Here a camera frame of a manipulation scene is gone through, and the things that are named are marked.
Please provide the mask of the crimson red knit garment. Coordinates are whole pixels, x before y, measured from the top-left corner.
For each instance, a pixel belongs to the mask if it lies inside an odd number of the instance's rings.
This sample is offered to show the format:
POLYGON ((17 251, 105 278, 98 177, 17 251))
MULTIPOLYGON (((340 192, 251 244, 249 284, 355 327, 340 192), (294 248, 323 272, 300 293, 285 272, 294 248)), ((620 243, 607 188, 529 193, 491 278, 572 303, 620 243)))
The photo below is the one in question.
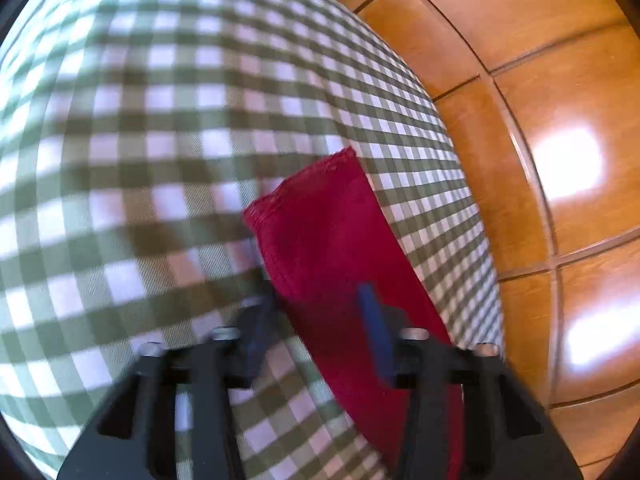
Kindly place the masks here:
POLYGON ((408 392, 375 370, 358 287, 405 312, 443 344, 450 337, 400 248, 357 156, 345 148, 285 179, 243 214, 279 304, 338 405, 393 467, 408 392))

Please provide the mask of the green white checkered bedsheet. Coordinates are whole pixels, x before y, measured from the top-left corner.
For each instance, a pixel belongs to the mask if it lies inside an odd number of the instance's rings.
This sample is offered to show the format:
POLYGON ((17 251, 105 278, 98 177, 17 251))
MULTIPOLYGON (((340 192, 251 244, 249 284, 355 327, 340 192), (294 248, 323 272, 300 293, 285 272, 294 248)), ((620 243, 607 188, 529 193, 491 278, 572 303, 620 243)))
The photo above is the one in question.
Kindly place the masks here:
POLYGON ((452 340, 503 340, 480 208, 408 65, 335 0, 28 0, 1 45, 1 414, 58 475, 148 341, 262 280, 243 209, 353 148, 452 340))

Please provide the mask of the orange wooden wardrobe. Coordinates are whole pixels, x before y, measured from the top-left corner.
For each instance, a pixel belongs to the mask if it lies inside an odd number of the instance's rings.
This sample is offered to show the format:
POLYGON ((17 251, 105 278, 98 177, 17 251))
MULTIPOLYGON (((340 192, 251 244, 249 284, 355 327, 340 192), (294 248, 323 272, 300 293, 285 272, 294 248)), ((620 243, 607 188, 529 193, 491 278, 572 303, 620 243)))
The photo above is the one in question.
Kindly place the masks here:
POLYGON ((509 360, 584 477, 611 477, 638 457, 638 10, 338 1, 434 99, 480 204, 509 360))

